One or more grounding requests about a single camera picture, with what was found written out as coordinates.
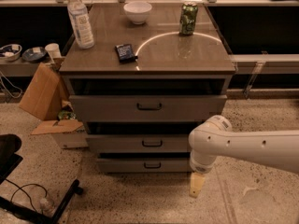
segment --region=cardboard flap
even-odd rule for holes
[[[62,100],[68,92],[60,75],[41,63],[33,76],[19,107],[41,120],[57,119]]]
[[[71,133],[83,126],[82,122],[76,119],[48,120],[41,122],[32,132],[32,135],[45,133]]]

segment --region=cup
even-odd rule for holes
[[[50,59],[54,63],[54,58],[60,58],[62,57],[60,51],[59,51],[59,45],[57,43],[50,43],[45,47],[45,50],[50,56]]]

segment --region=green can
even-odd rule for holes
[[[185,2],[181,8],[179,33],[192,35],[195,30],[198,6],[194,2]]]

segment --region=drawer cabinet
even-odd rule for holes
[[[181,3],[153,4],[141,26],[122,6],[93,6],[94,47],[74,43],[60,70],[87,144],[103,173],[189,172],[189,133],[221,113],[235,67],[204,7],[196,35],[180,37],[172,29]],[[119,63],[114,46],[123,43],[137,61]]]

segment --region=drawer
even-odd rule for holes
[[[89,135],[93,153],[190,152],[187,134],[177,135]]]
[[[226,95],[76,96],[70,101],[82,121],[203,121],[220,114]]]
[[[156,158],[99,158],[97,159],[99,171],[102,173],[166,173],[190,172],[189,153],[182,153]]]

